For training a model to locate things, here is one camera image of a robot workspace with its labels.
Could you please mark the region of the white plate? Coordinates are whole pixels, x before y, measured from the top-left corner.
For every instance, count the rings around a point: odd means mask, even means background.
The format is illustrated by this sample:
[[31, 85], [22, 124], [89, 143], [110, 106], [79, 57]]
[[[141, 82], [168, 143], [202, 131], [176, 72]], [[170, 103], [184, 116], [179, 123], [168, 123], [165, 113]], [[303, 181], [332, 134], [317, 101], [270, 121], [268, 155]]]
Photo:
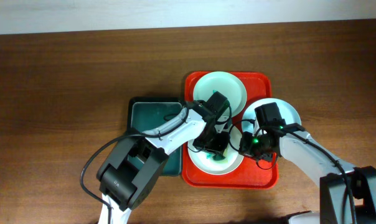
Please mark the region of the white plate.
[[214, 161], [208, 157], [204, 151], [199, 152], [194, 146], [194, 140], [187, 143], [188, 153], [191, 161], [201, 171], [211, 175], [224, 175], [234, 171], [243, 161], [243, 156], [237, 152], [242, 138], [241, 132], [236, 127], [229, 126], [221, 130], [222, 134], [227, 135], [226, 159]]

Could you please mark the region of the light blue plate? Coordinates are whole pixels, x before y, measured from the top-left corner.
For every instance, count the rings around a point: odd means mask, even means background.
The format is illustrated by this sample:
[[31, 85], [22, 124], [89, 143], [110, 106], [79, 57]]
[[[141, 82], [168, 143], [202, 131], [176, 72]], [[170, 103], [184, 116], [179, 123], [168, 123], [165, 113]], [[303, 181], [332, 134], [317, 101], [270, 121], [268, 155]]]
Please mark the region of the light blue plate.
[[246, 108], [242, 120], [242, 134], [255, 134], [264, 125], [301, 124], [298, 112], [288, 102], [277, 98], [255, 101]]

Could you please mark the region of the yellow green sponge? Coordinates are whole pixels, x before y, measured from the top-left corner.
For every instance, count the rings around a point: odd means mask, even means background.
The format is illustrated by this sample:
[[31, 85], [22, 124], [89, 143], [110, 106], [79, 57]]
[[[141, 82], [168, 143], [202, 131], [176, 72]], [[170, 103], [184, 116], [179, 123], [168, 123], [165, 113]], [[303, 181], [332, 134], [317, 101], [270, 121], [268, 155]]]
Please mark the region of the yellow green sponge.
[[227, 148], [224, 149], [207, 149], [206, 150], [208, 157], [214, 161], [222, 161], [226, 159], [226, 153], [228, 152]]

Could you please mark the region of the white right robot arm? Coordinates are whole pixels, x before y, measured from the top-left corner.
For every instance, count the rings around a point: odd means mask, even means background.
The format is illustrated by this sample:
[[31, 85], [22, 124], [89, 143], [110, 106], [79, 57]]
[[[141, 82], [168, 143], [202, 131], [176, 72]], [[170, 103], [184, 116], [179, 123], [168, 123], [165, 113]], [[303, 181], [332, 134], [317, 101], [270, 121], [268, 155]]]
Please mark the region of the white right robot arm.
[[320, 211], [290, 215], [288, 223], [376, 223], [376, 168], [357, 167], [321, 146], [285, 101], [256, 101], [243, 122], [241, 155], [256, 162], [282, 157], [319, 187]]

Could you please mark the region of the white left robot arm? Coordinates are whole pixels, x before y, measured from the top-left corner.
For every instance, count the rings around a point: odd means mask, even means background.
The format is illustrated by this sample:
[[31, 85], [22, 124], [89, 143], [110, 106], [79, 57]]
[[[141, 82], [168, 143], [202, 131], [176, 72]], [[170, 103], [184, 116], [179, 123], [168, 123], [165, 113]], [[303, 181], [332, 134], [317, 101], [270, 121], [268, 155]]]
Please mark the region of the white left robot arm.
[[216, 91], [204, 101], [187, 102], [181, 112], [161, 126], [135, 129], [113, 141], [114, 148], [99, 168], [103, 206], [100, 223], [126, 223], [136, 207], [150, 194], [169, 159], [184, 143], [212, 143], [220, 117], [230, 103]]

